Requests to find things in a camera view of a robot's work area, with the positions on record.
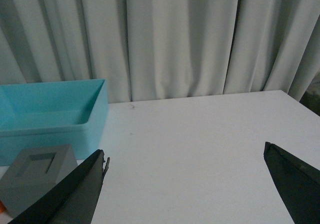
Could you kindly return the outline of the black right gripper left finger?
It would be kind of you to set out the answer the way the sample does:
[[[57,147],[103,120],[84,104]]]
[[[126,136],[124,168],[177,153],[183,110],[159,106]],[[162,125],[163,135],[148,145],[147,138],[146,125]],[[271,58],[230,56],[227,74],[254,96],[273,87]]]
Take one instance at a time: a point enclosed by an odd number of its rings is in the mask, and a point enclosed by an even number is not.
[[[42,198],[10,221],[11,224],[90,224],[92,222],[110,158],[101,149]]]

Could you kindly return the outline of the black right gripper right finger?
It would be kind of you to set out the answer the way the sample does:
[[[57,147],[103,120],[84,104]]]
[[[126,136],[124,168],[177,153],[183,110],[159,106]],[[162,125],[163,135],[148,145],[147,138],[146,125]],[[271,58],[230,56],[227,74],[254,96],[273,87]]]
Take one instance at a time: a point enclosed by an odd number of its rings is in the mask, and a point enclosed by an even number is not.
[[[320,222],[320,171],[281,147],[266,142],[263,158],[295,224]]]

